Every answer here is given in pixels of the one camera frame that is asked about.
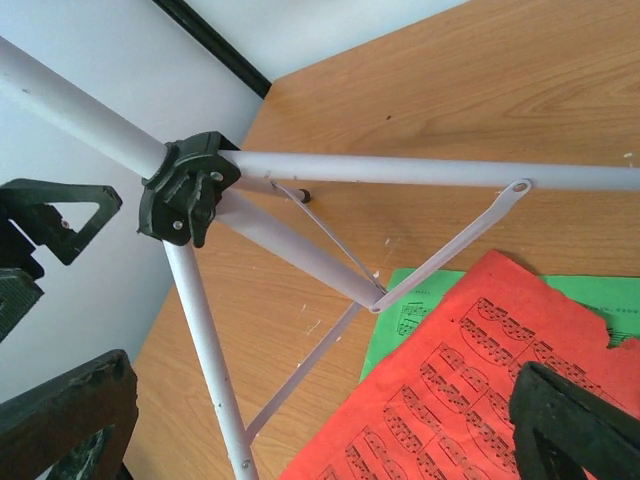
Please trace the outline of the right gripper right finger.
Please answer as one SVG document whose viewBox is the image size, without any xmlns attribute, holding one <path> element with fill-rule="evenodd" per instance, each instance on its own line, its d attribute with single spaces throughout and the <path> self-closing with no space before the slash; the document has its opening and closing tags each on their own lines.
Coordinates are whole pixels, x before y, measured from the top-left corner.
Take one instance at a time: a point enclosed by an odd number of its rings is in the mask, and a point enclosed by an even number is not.
<svg viewBox="0 0 640 480">
<path fill-rule="evenodd" d="M 639 420 L 537 362 L 509 400 L 522 479 L 637 479 Z"/>
</svg>

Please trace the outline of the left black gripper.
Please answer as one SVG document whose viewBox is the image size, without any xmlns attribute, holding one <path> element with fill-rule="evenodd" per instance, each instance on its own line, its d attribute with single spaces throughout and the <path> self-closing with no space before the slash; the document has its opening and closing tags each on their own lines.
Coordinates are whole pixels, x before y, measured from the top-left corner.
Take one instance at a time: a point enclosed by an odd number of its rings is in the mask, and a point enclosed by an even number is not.
<svg viewBox="0 0 640 480">
<path fill-rule="evenodd" d="M 106 185 L 15 179 L 1 186 L 1 205 L 8 214 L 1 218 L 1 341 L 44 294 L 36 283 L 44 269 L 33 258 L 34 245 L 46 247 L 68 266 L 122 204 Z"/>
</svg>

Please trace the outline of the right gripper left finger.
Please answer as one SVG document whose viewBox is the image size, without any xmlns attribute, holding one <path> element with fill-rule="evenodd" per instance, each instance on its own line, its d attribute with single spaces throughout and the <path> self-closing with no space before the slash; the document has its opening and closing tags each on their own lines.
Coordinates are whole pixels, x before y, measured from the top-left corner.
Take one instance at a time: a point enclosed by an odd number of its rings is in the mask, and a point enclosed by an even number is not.
<svg viewBox="0 0 640 480">
<path fill-rule="evenodd" d="M 138 415 L 127 353 L 105 352 L 1 403 L 1 477 L 130 479 Z"/>
</svg>

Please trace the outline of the red cloth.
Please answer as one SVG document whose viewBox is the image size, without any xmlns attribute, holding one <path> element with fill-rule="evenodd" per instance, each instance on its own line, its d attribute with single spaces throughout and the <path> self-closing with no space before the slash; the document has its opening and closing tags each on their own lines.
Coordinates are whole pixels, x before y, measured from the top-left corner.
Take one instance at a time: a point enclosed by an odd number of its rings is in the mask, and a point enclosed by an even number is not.
<svg viewBox="0 0 640 480">
<path fill-rule="evenodd" d="M 286 479 L 514 479 L 508 402 L 529 361 L 639 413 L 635 278 L 546 282 L 486 253 L 364 378 Z"/>
</svg>

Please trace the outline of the green sheet music page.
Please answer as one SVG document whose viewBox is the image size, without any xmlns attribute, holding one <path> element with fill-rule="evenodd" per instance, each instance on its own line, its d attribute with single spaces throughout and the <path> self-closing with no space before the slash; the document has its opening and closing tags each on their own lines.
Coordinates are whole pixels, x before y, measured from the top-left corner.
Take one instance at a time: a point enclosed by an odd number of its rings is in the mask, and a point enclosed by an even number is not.
<svg viewBox="0 0 640 480">
<path fill-rule="evenodd" d="M 361 379 L 400 346 L 464 277 L 463 271 L 440 270 L 378 315 L 362 367 Z M 639 279 L 633 277 L 542 275 L 547 285 L 601 317 L 615 348 L 639 336 Z"/>
</svg>

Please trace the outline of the white perforated music stand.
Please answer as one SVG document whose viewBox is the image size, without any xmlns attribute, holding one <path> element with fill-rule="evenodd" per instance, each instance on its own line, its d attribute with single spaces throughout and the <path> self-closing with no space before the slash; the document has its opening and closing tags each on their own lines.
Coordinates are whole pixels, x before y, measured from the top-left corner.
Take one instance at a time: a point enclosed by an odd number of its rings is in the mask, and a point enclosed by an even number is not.
<svg viewBox="0 0 640 480">
<path fill-rule="evenodd" d="M 323 340 L 257 418 L 244 424 L 195 260 L 209 226 L 221 222 L 351 300 L 332 329 L 338 336 L 362 309 L 378 313 L 431 276 L 504 218 L 533 189 L 635 191 L 633 168 L 371 156 L 284 154 L 228 150 L 214 133 L 165 144 L 31 57 L 1 44 L 1 91 L 9 99 L 136 173 L 150 197 L 146 210 L 164 208 L 160 228 L 148 213 L 143 233 L 162 240 L 178 288 L 225 447 L 238 479 L 254 479 L 251 444 L 266 421 L 329 348 Z M 342 264 L 245 198 L 248 191 L 309 202 L 289 180 L 398 185 L 496 187 L 499 195 L 473 222 L 426 260 L 406 281 L 383 289 L 358 260 Z"/>
</svg>

